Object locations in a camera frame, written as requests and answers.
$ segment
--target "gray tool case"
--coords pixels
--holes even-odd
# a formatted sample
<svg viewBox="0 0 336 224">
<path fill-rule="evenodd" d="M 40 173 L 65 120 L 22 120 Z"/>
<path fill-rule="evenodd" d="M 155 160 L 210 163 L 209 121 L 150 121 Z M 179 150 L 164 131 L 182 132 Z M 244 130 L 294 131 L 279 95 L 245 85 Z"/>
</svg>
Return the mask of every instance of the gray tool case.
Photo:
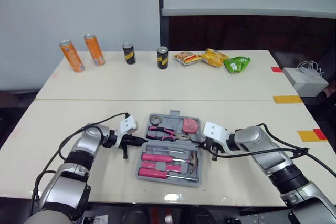
<svg viewBox="0 0 336 224">
<path fill-rule="evenodd" d="M 150 121 L 151 116 L 159 116 L 161 120 L 159 120 L 159 125 L 153 125 Z M 184 119 L 193 119 L 198 122 L 198 130 L 195 133 L 184 133 L 182 131 L 183 128 L 183 120 Z M 182 133 L 190 136 L 191 140 L 153 140 L 148 139 L 147 135 L 152 135 L 155 137 L 163 137 L 168 136 L 167 133 L 161 131 L 149 131 L 149 127 L 164 127 L 166 129 L 173 129 L 176 133 Z M 139 179 L 146 179 L 151 181 L 169 183 L 169 184 L 176 184 L 176 185 L 183 185 L 183 186 L 193 186 L 198 187 L 201 184 L 201 149 L 198 148 L 198 143 L 201 142 L 201 122 L 198 118 L 191 118 L 188 116 L 180 116 L 179 111 L 171 110 L 169 115 L 163 114 L 150 114 L 148 118 L 148 123 L 146 127 L 145 138 L 148 142 L 144 143 L 141 146 L 141 152 L 139 156 L 138 166 L 136 168 L 137 171 L 137 178 Z M 160 154 L 160 155 L 169 155 L 177 159 L 184 159 L 189 160 L 191 159 L 192 151 L 197 152 L 198 157 L 198 166 L 197 169 L 193 172 L 193 165 L 187 162 L 180 162 L 180 161 L 173 161 L 172 163 L 166 162 L 156 162 L 156 161 L 144 161 L 142 160 L 143 154 Z M 168 175 L 173 176 L 180 176 L 185 178 L 177 178 L 177 177 L 168 177 L 167 178 L 157 178 L 157 177 L 149 177 L 149 176 L 142 176 L 139 175 L 140 168 L 150 168 L 151 172 L 161 171 L 166 172 L 166 169 L 172 169 L 170 167 L 180 166 L 180 172 L 170 171 L 167 172 Z"/>
</svg>

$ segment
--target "hammer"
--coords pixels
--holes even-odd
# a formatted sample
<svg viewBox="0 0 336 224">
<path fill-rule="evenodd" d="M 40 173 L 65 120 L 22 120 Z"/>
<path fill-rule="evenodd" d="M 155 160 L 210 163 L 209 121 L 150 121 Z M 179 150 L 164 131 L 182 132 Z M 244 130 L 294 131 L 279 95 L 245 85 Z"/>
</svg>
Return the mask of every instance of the hammer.
<svg viewBox="0 0 336 224">
<path fill-rule="evenodd" d="M 165 163 L 187 162 L 193 166 L 190 173 L 193 173 L 198 167 L 197 151 L 191 151 L 191 159 L 181 159 L 169 155 L 149 154 L 149 153 L 142 153 L 141 159 L 146 161 L 165 162 Z"/>
</svg>

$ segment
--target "black can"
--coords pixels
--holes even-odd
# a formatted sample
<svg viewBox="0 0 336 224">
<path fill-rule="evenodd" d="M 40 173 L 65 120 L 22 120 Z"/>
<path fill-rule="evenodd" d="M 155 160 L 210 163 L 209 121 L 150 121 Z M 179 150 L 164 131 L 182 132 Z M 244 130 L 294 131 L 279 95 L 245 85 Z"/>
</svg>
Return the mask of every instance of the black can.
<svg viewBox="0 0 336 224">
<path fill-rule="evenodd" d="M 168 67 L 168 47 L 159 47 L 157 50 L 157 67 L 165 69 Z"/>
<path fill-rule="evenodd" d="M 135 53 L 133 43 L 125 42 L 122 44 L 122 49 L 124 50 L 125 60 L 127 64 L 135 63 Z"/>
</svg>

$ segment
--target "white box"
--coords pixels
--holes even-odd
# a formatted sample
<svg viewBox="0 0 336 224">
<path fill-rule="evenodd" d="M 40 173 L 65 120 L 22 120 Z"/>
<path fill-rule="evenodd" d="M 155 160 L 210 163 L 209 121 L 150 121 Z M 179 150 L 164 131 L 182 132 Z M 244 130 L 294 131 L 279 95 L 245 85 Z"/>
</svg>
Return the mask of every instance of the white box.
<svg viewBox="0 0 336 224">
<path fill-rule="evenodd" d="M 283 68 L 282 71 L 301 97 L 315 97 L 328 86 L 320 75 L 310 76 L 296 68 Z"/>
</svg>

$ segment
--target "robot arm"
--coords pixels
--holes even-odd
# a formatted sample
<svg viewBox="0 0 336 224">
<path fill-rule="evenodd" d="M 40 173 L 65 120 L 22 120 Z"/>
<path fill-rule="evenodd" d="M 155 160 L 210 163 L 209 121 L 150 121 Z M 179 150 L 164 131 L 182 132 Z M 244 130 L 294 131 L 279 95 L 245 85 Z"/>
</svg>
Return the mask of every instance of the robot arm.
<svg viewBox="0 0 336 224">
<path fill-rule="evenodd" d="M 228 154 L 280 148 L 258 126 L 229 134 L 223 127 L 207 122 L 203 134 L 206 137 L 203 148 Z M 292 208 L 289 215 L 292 223 L 336 223 L 336 207 L 313 182 L 305 178 L 285 152 L 256 154 L 252 158 L 277 187 L 284 203 Z"/>
<path fill-rule="evenodd" d="M 129 116 L 117 131 L 103 125 L 95 125 L 83 131 L 68 157 L 44 189 L 40 201 L 40 212 L 31 216 L 30 223 L 71 223 L 85 211 L 91 187 L 87 185 L 89 173 L 99 147 L 122 148 L 127 158 L 127 145 L 141 146 L 146 140 L 132 136 L 138 129 L 134 117 Z"/>
</svg>

